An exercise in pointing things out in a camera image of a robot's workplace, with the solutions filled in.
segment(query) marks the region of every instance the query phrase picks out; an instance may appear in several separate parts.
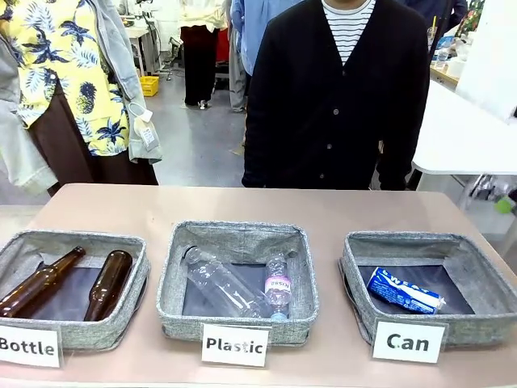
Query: gray jacket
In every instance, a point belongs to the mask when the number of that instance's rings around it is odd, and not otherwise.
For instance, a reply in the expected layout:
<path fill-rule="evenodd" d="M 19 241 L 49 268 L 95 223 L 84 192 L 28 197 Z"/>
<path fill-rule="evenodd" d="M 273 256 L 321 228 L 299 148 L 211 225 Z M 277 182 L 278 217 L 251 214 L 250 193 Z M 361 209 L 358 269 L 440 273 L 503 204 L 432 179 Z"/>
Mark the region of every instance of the gray jacket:
<path fill-rule="evenodd" d="M 148 151 L 134 129 L 134 114 L 141 114 L 136 104 L 145 108 L 145 101 L 122 20 L 111 0 L 87 1 L 97 15 L 99 46 L 122 87 L 124 103 L 126 107 L 132 103 L 128 110 L 129 158 L 134 162 L 138 158 L 157 162 L 162 159 L 161 146 Z M 18 65 L 10 45 L 0 35 L 0 156 L 10 182 L 37 194 L 52 187 L 57 180 L 16 115 L 19 101 Z"/>

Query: bottle neck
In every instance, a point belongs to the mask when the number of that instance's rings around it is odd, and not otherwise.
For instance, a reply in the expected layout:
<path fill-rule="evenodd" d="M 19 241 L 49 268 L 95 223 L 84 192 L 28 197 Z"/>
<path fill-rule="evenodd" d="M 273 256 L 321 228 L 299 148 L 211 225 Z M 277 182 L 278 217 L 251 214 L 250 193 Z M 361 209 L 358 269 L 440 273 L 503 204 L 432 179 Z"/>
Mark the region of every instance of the bottle neck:
<path fill-rule="evenodd" d="M 83 247 L 75 247 L 72 251 L 61 257 L 58 261 L 51 264 L 58 275 L 68 272 L 75 263 L 86 254 Z"/>

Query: black pants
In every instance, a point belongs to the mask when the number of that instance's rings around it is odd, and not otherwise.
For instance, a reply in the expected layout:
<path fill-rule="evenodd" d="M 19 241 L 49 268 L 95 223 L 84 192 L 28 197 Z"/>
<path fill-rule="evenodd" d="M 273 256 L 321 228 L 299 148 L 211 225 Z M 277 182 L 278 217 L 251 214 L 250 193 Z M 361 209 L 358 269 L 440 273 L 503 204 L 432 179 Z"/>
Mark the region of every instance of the black pants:
<path fill-rule="evenodd" d="M 205 26 L 182 27 L 181 39 L 185 57 L 185 104 L 209 101 L 216 81 L 216 50 L 219 30 Z"/>

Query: yellow crate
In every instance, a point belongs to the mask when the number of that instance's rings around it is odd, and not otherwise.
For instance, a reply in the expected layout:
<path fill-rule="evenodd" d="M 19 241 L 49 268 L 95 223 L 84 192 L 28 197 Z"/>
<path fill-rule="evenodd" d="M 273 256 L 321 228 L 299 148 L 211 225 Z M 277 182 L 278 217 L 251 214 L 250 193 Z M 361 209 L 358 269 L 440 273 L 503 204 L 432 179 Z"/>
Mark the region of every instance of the yellow crate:
<path fill-rule="evenodd" d="M 158 93 L 159 77 L 140 77 L 140 84 L 145 97 L 153 97 Z"/>

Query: plastic sign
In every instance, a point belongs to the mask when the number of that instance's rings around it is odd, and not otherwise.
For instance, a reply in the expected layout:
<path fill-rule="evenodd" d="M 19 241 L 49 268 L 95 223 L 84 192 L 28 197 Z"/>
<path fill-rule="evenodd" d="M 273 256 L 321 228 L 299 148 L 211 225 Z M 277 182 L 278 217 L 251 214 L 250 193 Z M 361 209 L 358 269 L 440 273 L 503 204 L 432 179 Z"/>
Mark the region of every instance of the plastic sign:
<path fill-rule="evenodd" d="M 264 366 L 268 330 L 203 325 L 201 359 L 223 364 Z"/>

